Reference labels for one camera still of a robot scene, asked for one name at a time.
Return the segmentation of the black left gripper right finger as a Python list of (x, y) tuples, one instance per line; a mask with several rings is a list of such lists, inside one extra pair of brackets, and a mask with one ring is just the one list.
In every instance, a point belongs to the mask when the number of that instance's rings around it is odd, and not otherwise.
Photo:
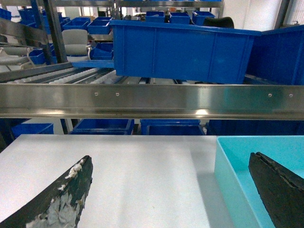
[(304, 179), (261, 152), (251, 153), (249, 172), (276, 228), (304, 226)]

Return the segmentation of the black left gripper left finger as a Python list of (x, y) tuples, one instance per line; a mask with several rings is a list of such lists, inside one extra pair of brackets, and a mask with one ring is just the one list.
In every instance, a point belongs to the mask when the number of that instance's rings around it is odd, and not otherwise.
[(25, 206), (0, 223), (2, 228), (76, 228), (88, 196), (92, 158), (80, 159)]

